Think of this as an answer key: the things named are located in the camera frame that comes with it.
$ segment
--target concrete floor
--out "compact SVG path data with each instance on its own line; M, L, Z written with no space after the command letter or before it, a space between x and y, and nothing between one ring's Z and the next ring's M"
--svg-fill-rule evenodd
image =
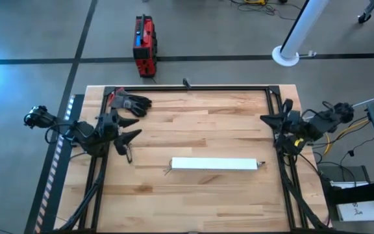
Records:
M289 0L301 7L303 0ZM71 59L90 0L0 0L0 59ZM367 0L331 0L301 48L319 54L374 53L374 15L356 23ZM298 10L277 6L284 17ZM152 15L158 56L269 55L281 45L293 21L263 12L241 12L227 0L99 0L82 58L131 57L135 15ZM58 111L71 64L0 65L0 228L22 233L42 169L47 144L44 130L23 126L34 105ZM160 84L296 84L304 108L320 109L321 101L356 103L374 97L374 58L302 60L283 68L272 60L159 62ZM153 84L139 78L134 63L80 64L71 89L86 85ZM363 116L363 108L356 116ZM345 152L374 137L370 126L344 138L327 160L339 162ZM366 165L374 180L374 142L348 158L345 165ZM339 224L339 229L374 233L374 224Z

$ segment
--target black glove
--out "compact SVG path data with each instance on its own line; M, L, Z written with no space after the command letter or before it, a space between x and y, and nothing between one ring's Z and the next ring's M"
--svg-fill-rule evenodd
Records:
M114 97L110 102L113 108L125 108L136 117L144 117L147 110L151 107L152 101L146 97L128 94L123 88L116 90Z

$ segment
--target white pillar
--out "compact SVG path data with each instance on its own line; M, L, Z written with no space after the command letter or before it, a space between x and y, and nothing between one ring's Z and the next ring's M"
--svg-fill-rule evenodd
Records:
M298 63L298 49L329 1L306 0L283 45L273 49L272 58L275 62L282 66L294 66Z

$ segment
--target red power tool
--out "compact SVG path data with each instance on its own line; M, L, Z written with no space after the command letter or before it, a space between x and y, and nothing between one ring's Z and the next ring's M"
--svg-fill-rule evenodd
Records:
M140 76L153 78L156 72L156 34L151 16L136 17L134 59Z

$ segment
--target wooden tabletop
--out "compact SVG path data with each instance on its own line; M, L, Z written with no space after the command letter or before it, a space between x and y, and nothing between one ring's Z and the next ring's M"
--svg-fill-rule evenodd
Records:
M96 124L103 89L87 87L80 120ZM283 99L293 99L295 110L301 109L295 85L280 85L280 91ZM136 94L151 99L153 107L145 118L123 130L142 129L132 143L132 164L111 144L98 232L289 230L272 131L259 119L268 113L264 92ZM119 114L134 118L125 110ZM76 148L72 155L79 152ZM316 165L311 148L305 148L303 155ZM165 175L172 157L253 158L266 164L255 172ZM88 155L70 161L56 228L64 224L60 218L69 218L82 201L89 164ZM305 201L326 222L328 211L318 176L304 160L298 160L297 171ZM299 223L294 200L293 207Z

